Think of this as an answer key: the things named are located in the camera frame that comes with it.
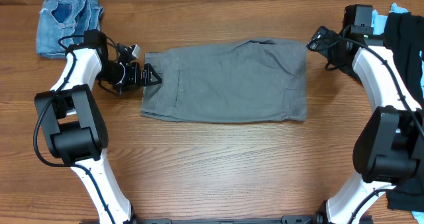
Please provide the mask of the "grey shorts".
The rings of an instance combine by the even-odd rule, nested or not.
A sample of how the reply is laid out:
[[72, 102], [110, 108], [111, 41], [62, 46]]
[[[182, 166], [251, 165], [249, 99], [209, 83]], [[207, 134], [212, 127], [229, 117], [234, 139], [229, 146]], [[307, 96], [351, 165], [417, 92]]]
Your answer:
[[162, 78], [144, 89], [141, 113], [164, 121], [304, 121], [307, 49], [302, 42], [256, 38], [151, 52]]

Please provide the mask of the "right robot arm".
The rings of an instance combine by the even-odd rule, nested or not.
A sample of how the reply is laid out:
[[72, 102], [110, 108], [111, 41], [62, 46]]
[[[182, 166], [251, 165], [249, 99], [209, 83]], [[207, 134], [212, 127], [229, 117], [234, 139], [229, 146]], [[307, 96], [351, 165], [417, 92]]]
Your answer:
[[319, 27], [307, 44], [326, 70], [359, 80], [372, 116], [352, 153], [354, 172], [308, 223], [371, 223], [382, 195], [423, 173], [423, 18], [390, 13], [377, 32], [370, 5], [349, 5], [339, 32]]

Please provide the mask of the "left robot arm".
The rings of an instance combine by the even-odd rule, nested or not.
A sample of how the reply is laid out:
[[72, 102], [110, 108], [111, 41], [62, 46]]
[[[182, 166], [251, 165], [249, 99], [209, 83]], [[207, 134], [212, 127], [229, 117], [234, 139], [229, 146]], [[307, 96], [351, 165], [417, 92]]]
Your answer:
[[58, 44], [66, 55], [66, 66], [50, 91], [37, 93], [38, 114], [33, 134], [34, 152], [42, 157], [38, 135], [61, 167], [70, 168], [81, 180], [99, 216], [99, 223], [140, 223], [133, 205], [121, 191], [107, 157], [109, 137], [106, 124], [92, 94], [94, 84], [107, 82], [110, 93], [158, 85], [162, 78], [151, 64], [138, 63], [140, 47], [115, 43], [97, 29], [87, 30], [81, 43]]

